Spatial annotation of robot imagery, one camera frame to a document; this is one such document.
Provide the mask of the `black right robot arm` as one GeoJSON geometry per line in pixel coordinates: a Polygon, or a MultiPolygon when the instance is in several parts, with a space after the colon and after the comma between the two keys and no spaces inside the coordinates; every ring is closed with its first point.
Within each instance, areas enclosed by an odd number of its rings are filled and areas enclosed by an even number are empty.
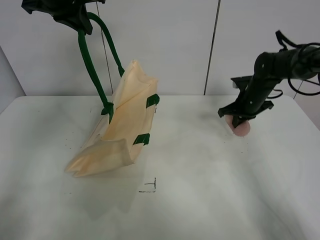
{"type": "Polygon", "coordinates": [[[263,52],[254,63],[251,76],[233,77],[239,95],[231,104],[218,110],[219,117],[232,116],[232,126],[252,120],[274,104],[269,96],[282,80],[309,80],[320,73],[320,49],[305,44],[279,52],[263,52]]]}

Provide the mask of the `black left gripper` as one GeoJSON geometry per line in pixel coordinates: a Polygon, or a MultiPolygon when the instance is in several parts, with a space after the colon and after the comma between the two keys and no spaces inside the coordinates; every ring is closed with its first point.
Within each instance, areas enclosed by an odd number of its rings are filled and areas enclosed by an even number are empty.
{"type": "Polygon", "coordinates": [[[29,14],[34,11],[47,13],[60,24],[74,30],[91,35],[93,26],[91,20],[105,28],[103,21],[94,13],[87,12],[86,4],[91,0],[23,0],[21,7],[29,14]]]}

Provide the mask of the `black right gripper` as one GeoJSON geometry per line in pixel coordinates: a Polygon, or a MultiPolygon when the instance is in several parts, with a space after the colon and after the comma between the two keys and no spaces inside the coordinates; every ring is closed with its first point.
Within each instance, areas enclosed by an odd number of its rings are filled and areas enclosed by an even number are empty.
{"type": "Polygon", "coordinates": [[[272,109],[273,102],[266,99],[267,96],[262,93],[242,94],[231,104],[220,108],[217,113],[220,117],[233,116],[232,126],[237,128],[247,119],[253,119],[263,111],[272,109]]]}

